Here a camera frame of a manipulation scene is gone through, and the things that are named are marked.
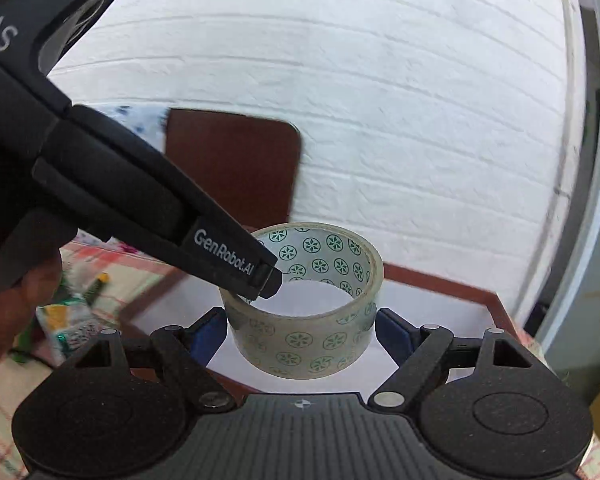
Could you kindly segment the person's left hand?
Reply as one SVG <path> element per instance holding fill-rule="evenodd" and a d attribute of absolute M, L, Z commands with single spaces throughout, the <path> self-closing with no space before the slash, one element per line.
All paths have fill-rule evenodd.
<path fill-rule="evenodd" d="M 35 309 L 53 298 L 61 274 L 61 255 L 55 252 L 29 271 L 17 286 L 0 292 L 0 359 L 29 325 Z"/>

